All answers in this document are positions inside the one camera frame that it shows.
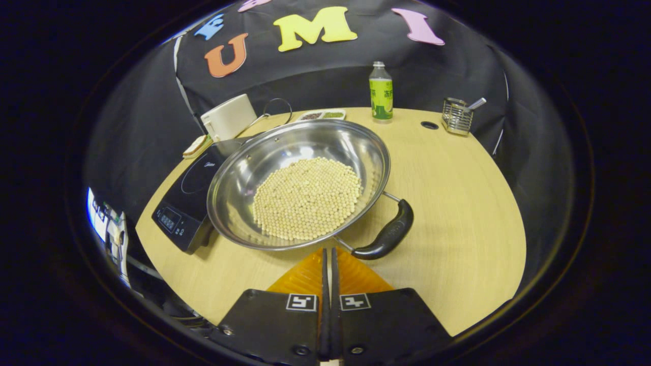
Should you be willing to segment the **black induction cooktop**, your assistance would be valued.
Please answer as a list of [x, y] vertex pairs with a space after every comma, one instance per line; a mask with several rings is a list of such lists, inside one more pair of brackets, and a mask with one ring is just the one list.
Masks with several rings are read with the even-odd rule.
[[219, 167], [247, 137], [208, 146], [170, 186], [153, 211], [154, 223], [181, 252], [193, 254], [207, 246], [213, 226], [206, 202], [209, 186]]

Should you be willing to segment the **green label drink bottle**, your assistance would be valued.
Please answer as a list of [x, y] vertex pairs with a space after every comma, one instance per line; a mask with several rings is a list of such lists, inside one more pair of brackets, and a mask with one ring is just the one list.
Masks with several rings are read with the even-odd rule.
[[371, 114], [375, 122], [388, 124], [393, 120], [393, 80], [381, 61], [373, 62], [368, 77]]

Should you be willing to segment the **white toaster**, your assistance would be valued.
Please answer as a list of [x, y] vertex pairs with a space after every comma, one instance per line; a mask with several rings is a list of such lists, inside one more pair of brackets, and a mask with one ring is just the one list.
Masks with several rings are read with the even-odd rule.
[[256, 119], [257, 115], [247, 94], [230, 98], [200, 117], [203, 127], [216, 143], [235, 138]]

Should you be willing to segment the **pile of soybeans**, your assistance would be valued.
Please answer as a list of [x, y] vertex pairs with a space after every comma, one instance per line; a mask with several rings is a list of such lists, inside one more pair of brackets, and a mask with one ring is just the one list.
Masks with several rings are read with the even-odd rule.
[[361, 178], [324, 157], [292, 162], [272, 172], [254, 195], [254, 222], [290, 241], [311, 241], [338, 229], [355, 210]]

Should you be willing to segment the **black backdrop cloth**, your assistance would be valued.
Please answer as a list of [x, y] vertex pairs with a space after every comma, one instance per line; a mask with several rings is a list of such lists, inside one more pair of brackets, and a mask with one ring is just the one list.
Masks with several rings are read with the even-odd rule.
[[555, 102], [495, 42], [416, 0], [239, 0], [210, 10], [147, 51], [115, 82], [89, 143], [84, 179], [128, 218], [205, 130], [201, 114], [247, 94], [258, 113], [279, 97], [297, 110], [369, 107], [372, 61], [394, 78], [397, 107], [440, 111], [444, 97], [486, 97], [470, 131], [492, 155], [523, 218], [519, 290], [565, 235], [576, 164]]

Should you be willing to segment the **white divided seasoning dish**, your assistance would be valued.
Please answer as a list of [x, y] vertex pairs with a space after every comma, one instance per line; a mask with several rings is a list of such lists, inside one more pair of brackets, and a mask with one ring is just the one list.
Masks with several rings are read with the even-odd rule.
[[344, 120], [346, 111], [344, 109], [321, 109], [311, 110], [301, 114], [297, 121], [316, 120], [316, 119], [338, 119]]

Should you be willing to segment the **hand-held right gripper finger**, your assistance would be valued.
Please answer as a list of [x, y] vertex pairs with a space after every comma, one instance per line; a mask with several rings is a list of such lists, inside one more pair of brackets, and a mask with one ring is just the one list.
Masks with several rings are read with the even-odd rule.
[[340, 366], [409, 366], [452, 342], [412, 288], [370, 290], [370, 268], [332, 249], [331, 356]]
[[319, 366], [330, 355], [330, 314], [328, 254], [321, 249], [269, 290], [245, 290], [209, 339], [270, 366]]

